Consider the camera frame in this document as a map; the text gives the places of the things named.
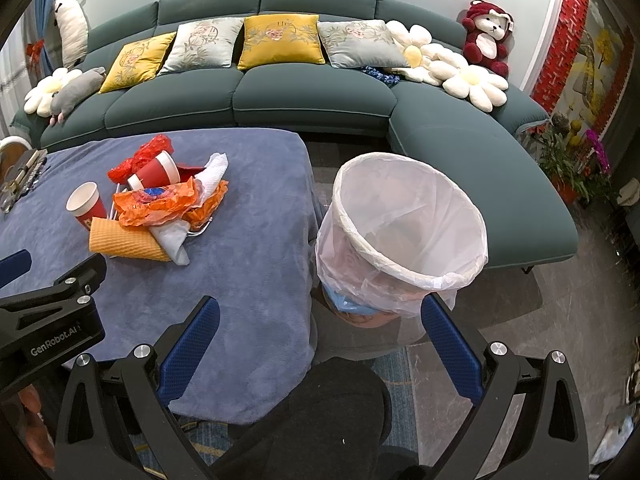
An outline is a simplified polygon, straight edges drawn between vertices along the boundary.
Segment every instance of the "orange plastic wrapper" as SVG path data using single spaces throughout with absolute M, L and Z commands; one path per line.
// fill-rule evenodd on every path
M 162 134 L 156 135 L 149 142 L 140 146 L 131 158 L 107 171 L 107 176 L 114 184 L 126 184 L 131 175 L 144 168 L 151 159 L 156 158 L 161 152 L 167 152 L 169 155 L 174 152 L 171 139 Z
M 198 199 L 193 178 L 164 187 L 113 194 L 120 225 L 160 225 L 180 218 Z
M 228 189 L 228 184 L 226 180 L 221 180 L 213 192 L 213 195 L 207 198 L 202 206 L 196 209 L 189 209 L 182 215 L 182 219 L 189 222 L 191 231 L 199 231 L 200 228 L 206 224 L 211 214 L 218 208 L 220 202 L 222 202 L 222 197 Z

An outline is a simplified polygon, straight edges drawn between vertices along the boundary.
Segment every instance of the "yellow pillow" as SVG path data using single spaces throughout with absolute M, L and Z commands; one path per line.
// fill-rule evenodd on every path
M 261 14 L 244 19 L 240 70 L 296 62 L 324 64 L 317 14 Z
M 174 37 L 175 32 L 170 32 L 123 46 L 109 70 L 107 79 L 102 83 L 100 93 L 128 88 L 155 78 L 162 65 L 164 53 Z

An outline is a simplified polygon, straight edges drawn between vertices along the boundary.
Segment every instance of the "sofa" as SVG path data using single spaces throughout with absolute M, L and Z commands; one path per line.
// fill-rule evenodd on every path
M 109 70 L 125 44 L 177 30 L 181 23 L 278 12 L 418 23 L 456 52 L 466 37 L 459 23 L 395 0 L 159 0 L 92 29 L 80 68 Z M 241 31 L 234 63 L 243 38 Z M 328 63 L 270 64 L 244 73 L 233 65 L 170 73 L 94 94 L 55 126 L 20 112 L 13 124 L 50 151 L 108 137 L 223 126 L 386 137 L 395 152 L 437 168 L 469 195 L 486 223 L 489 267 L 564 260 L 577 251 L 574 222 L 514 138 L 544 123 L 547 114 L 513 86 L 507 95 L 504 106 L 485 114 L 442 88 L 408 81 L 389 88 L 359 70 Z

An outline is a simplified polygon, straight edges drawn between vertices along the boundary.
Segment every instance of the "metal screw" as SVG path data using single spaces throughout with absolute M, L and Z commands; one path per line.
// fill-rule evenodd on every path
M 559 350 L 554 350 L 553 352 L 551 352 L 551 358 L 559 365 L 566 361 L 564 354 Z
M 136 349 L 133 351 L 133 355 L 135 355 L 138 359 L 142 359 L 149 354 L 151 354 L 151 346 L 149 345 L 136 346 Z
M 494 343 L 491 343 L 491 352 L 493 352 L 496 355 L 505 355 L 507 353 L 507 347 L 504 343 L 500 343 L 499 341 L 496 341 Z
M 80 354 L 76 358 L 76 364 L 78 366 L 85 366 L 85 365 L 89 364 L 90 360 L 91 360 L 91 356 L 89 354 Z

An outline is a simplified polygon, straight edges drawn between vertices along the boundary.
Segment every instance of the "flower pot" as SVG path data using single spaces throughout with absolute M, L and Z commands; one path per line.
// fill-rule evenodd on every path
M 558 195 L 560 195 L 562 201 L 567 205 L 571 205 L 572 203 L 574 203 L 575 199 L 580 196 L 580 194 L 573 187 L 571 187 L 570 184 L 563 182 L 556 176 L 551 179 L 551 184 L 553 184 L 553 186 L 556 188 L 556 191 L 558 192 Z

